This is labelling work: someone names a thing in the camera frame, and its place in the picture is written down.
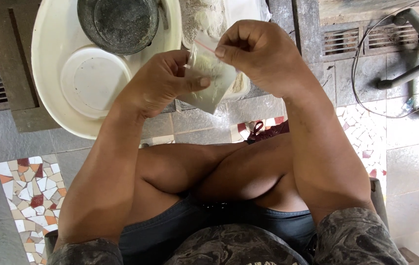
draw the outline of person's right hand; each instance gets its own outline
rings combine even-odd
[[[221,37],[215,53],[279,98],[288,96],[303,79],[314,77],[293,40],[275,23],[238,21]]]

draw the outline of black cable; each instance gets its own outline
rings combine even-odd
[[[402,7],[402,8],[400,8],[400,9],[398,9],[398,10],[396,10],[396,11],[394,11],[393,13],[391,13],[391,14],[389,14],[389,15],[387,15],[386,17],[384,17],[382,20],[380,20],[380,21],[378,21],[371,29],[369,29],[368,31],[367,31],[367,33],[363,36],[363,39],[362,39],[362,41],[360,42],[360,45],[358,46],[358,50],[356,51],[356,55],[355,55],[355,59],[354,59],[354,65],[353,65],[353,67],[352,67],[352,90],[353,90],[353,93],[354,93],[354,95],[355,95],[355,100],[357,101],[357,103],[362,107],[362,108],[364,108],[365,110],[367,110],[367,111],[369,111],[369,112],[371,112],[371,113],[373,113],[373,114],[377,114],[377,115],[380,115],[380,116],[383,116],[383,117],[386,117],[386,118],[389,118],[389,119],[400,119],[400,118],[405,118],[405,117],[407,117],[407,116],[409,116],[409,115],[411,115],[412,113],[416,113],[416,112],[418,112],[419,111],[419,108],[418,109],[416,109],[416,110],[414,110],[414,111],[411,111],[411,112],[409,112],[408,114],[406,114],[406,115],[404,115],[404,116],[399,116],[399,117],[395,117],[395,116],[388,116],[388,115],[384,115],[384,114],[380,114],[380,113],[377,113],[377,112],[374,112],[374,111],[372,111],[372,110],[370,110],[369,108],[367,108],[367,107],[365,107],[365,105],[363,105],[363,103],[364,102],[361,102],[360,101],[360,99],[359,99],[359,97],[358,97],[358,94],[357,94],[357,91],[356,91],[356,89],[355,89],[355,74],[356,74],[356,68],[357,68],[357,64],[358,64],[358,59],[359,59],[359,57],[360,57],[360,51],[362,50],[362,47],[363,47],[363,45],[365,44],[365,39],[366,39],[366,37],[370,34],[370,32],[375,28],[375,27],[377,27],[381,22],[383,22],[383,21],[385,21],[388,17],[390,17],[390,16],[392,16],[392,15],[394,15],[395,13],[397,13],[397,12],[400,12],[400,11],[403,11],[403,10],[405,10],[405,9],[407,9],[407,8],[409,8],[409,7],[411,7],[411,6],[414,6],[415,4],[417,4],[417,3],[419,3],[419,1],[416,1],[416,2],[414,2],[414,3],[412,3],[412,4],[409,4],[409,5],[407,5],[407,6],[405,6],[405,7]]]

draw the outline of dark blue shorts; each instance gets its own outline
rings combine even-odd
[[[315,226],[309,211],[279,212],[252,201],[202,204],[191,196],[162,214],[126,226],[119,239],[125,265],[160,265],[191,234],[214,225],[249,224],[277,235],[305,256],[312,248]]]

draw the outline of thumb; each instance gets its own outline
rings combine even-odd
[[[178,94],[186,94],[203,90],[211,85],[211,79],[208,77],[180,78],[178,84]]]
[[[251,62],[249,52],[234,46],[221,45],[216,48],[215,54],[224,63],[232,65],[243,72],[245,72]]]

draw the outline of white plastic lid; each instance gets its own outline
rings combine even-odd
[[[123,58],[96,47],[74,52],[61,72],[67,102],[81,114],[105,118],[113,101],[131,80]]]

